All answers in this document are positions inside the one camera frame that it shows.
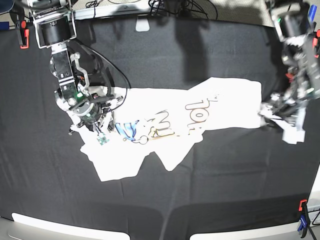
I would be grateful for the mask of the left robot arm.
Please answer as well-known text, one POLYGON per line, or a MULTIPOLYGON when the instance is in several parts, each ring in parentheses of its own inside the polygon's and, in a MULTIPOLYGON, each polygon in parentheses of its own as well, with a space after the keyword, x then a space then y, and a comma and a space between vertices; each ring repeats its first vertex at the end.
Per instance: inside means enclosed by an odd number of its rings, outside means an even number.
POLYGON ((287 66, 288 88, 271 94, 260 115, 277 125, 297 130, 304 125, 306 108, 320 97, 320 63, 314 43, 315 25, 304 0, 267 0, 265 5, 282 43, 281 60, 287 66))

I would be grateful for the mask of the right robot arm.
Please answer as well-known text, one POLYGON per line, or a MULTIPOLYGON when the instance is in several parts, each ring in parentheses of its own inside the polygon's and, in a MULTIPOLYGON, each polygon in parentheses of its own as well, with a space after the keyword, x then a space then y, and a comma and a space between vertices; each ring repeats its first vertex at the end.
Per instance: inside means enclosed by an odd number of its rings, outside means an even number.
POLYGON ((76 117, 75 128, 85 126, 98 136, 112 131, 115 128, 113 111, 126 98, 116 97, 110 83, 106 85, 106 92, 102 86, 94 88, 89 73, 80 65, 81 54, 68 47, 70 41, 76 41, 88 54, 104 59, 77 39, 73 1, 16 0, 14 3, 30 11, 38 47, 51 49, 49 68, 58 80, 58 89, 54 92, 57 106, 76 117))

